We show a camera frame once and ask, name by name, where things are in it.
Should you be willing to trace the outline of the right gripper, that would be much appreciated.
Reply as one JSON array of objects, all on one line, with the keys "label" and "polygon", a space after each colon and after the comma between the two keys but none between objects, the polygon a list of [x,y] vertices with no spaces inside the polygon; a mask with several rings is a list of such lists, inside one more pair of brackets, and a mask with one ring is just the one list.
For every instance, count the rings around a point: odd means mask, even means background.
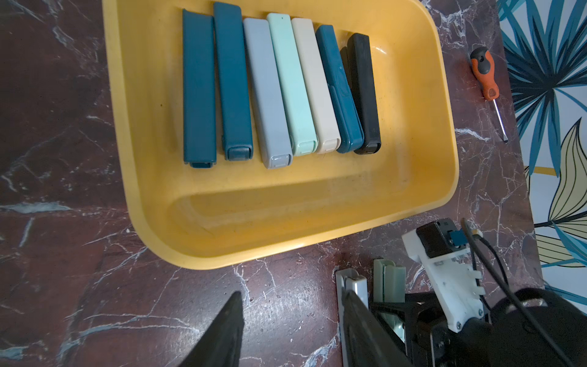
[{"label": "right gripper", "polygon": [[404,302],[374,302],[370,310],[413,365],[457,365],[453,332],[434,292],[407,294]]}]

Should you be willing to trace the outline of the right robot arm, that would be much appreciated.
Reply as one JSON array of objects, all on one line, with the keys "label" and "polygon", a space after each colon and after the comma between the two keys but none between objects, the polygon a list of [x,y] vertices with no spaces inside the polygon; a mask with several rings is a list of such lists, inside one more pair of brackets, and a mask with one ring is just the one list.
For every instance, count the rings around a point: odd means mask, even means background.
[{"label": "right robot arm", "polygon": [[[586,364],[586,316],[557,294],[539,288],[516,291],[574,366]],[[371,311],[414,366],[561,366],[538,330],[504,298],[460,332],[449,330],[433,292],[409,294],[400,303],[374,303]]]}]

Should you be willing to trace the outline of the light grey pruning pliers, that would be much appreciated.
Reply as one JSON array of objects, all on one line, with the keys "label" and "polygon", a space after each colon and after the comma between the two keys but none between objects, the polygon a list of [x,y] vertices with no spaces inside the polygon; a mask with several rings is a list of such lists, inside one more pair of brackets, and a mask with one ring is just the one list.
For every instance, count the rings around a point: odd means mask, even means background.
[{"label": "light grey pruning pliers", "polygon": [[339,338],[342,349],[342,365],[349,366],[345,333],[344,333],[344,306],[342,305],[342,295],[344,291],[355,293],[363,305],[368,308],[368,282],[367,278],[360,275],[355,269],[344,269],[335,272],[336,275],[336,293],[339,310]]}]

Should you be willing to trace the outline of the dark teal pruning pliers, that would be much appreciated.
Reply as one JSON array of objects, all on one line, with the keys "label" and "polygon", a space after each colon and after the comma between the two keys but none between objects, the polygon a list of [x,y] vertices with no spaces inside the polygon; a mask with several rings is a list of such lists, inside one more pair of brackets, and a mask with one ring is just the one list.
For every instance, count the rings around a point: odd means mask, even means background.
[{"label": "dark teal pruning pliers", "polygon": [[216,164],[216,85],[213,18],[183,10],[183,160]]}]

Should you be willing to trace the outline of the beige pruning pliers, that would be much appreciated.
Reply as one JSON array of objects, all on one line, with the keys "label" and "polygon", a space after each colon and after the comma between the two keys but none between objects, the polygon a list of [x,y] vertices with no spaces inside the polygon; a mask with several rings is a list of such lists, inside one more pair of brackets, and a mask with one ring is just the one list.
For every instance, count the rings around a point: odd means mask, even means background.
[{"label": "beige pruning pliers", "polygon": [[313,22],[308,18],[293,18],[291,23],[318,138],[316,153],[330,153],[339,148],[342,139],[336,122]]}]

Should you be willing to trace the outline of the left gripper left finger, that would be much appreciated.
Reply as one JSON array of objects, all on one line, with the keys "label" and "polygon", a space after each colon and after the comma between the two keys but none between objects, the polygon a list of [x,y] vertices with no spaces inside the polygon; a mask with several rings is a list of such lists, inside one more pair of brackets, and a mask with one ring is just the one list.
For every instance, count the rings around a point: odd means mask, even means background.
[{"label": "left gripper left finger", "polygon": [[242,293],[235,291],[180,366],[239,366],[244,327]]}]

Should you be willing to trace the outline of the mint green pruning pliers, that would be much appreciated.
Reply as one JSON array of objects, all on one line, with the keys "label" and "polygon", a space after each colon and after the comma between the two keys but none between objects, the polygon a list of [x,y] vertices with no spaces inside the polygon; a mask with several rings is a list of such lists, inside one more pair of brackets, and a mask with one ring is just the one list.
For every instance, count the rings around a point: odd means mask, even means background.
[{"label": "mint green pruning pliers", "polygon": [[391,260],[375,259],[373,273],[373,300],[375,303],[404,303],[406,295],[406,268]]}]

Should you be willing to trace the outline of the light green pruning pliers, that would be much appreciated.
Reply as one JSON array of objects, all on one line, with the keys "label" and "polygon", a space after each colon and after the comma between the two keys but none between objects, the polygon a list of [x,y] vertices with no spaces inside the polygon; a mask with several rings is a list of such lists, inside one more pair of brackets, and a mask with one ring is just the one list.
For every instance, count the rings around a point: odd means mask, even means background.
[{"label": "light green pruning pliers", "polygon": [[293,154],[312,154],[317,149],[318,140],[290,16],[270,13],[267,21]]}]

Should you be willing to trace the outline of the black pruning pliers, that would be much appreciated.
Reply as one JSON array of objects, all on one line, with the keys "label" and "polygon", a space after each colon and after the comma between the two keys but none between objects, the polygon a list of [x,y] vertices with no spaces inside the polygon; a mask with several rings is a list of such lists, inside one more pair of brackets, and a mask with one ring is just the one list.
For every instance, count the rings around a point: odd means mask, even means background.
[{"label": "black pruning pliers", "polygon": [[382,146],[375,78],[367,35],[354,33],[347,42],[349,83],[364,132],[364,143],[356,154],[374,154]]}]

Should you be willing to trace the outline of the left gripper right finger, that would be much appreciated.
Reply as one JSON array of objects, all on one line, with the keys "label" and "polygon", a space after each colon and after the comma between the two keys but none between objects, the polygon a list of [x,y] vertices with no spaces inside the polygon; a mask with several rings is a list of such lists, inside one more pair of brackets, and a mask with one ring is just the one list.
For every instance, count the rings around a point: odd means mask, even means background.
[{"label": "left gripper right finger", "polygon": [[412,366],[356,293],[343,291],[342,306],[347,366]]}]

